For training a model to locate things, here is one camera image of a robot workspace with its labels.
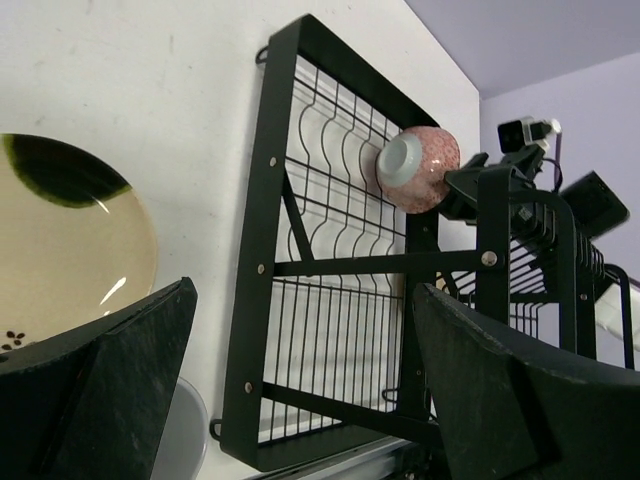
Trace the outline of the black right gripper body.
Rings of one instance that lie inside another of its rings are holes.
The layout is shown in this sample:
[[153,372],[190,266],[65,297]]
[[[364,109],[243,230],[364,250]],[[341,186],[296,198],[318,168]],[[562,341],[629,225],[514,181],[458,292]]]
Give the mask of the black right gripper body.
[[448,220],[476,223],[478,216],[478,181],[480,174],[509,168],[512,191],[535,190],[534,179],[541,171],[544,152],[513,152],[505,154],[498,163],[489,164],[489,155],[480,152],[458,170],[444,176],[449,193],[439,204],[439,213]]

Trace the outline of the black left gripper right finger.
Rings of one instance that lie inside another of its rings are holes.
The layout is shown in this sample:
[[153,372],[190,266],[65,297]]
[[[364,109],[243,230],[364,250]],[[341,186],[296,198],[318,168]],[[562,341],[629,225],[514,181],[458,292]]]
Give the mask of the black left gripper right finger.
[[453,478],[638,478],[638,372],[553,347],[429,284],[413,304]]

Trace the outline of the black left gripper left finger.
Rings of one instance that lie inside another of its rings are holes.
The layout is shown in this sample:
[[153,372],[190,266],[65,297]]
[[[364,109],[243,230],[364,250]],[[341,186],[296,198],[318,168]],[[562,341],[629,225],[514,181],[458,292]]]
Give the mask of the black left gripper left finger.
[[197,298],[183,277],[43,341],[3,330],[2,478],[150,478]]

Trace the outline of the pink floral mug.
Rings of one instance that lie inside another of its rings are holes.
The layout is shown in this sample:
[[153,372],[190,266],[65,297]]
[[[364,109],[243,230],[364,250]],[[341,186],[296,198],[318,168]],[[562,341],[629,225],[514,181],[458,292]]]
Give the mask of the pink floral mug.
[[208,411],[196,387],[179,377],[171,404],[176,453],[182,479],[196,479],[208,444]]

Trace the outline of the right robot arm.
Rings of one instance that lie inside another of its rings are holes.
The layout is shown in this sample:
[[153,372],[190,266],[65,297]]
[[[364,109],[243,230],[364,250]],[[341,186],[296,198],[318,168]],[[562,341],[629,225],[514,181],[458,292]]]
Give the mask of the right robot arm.
[[629,217],[626,206],[595,173],[558,190],[537,189],[542,152],[526,147],[490,165],[478,154],[445,174],[439,212],[477,227],[484,266],[476,276],[445,274],[450,294],[488,316],[538,333],[541,307],[558,313],[559,344],[596,355],[596,330],[623,342],[633,368],[639,349],[639,283],[606,261],[594,239]]

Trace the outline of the pink floral small bowl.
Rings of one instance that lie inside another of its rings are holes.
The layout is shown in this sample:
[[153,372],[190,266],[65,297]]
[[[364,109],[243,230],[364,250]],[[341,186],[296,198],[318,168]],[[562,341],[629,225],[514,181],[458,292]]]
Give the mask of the pink floral small bowl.
[[455,137],[440,127],[414,126],[392,138],[376,159],[381,191],[406,214],[426,213],[448,195],[445,174],[460,167]]

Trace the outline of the cream plate green brushstroke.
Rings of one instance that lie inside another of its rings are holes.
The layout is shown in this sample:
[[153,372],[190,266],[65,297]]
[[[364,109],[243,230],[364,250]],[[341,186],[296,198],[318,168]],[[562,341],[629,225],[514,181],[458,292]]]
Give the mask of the cream plate green brushstroke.
[[146,297],[157,263],[150,215],[119,172],[60,140],[2,134],[2,353]]

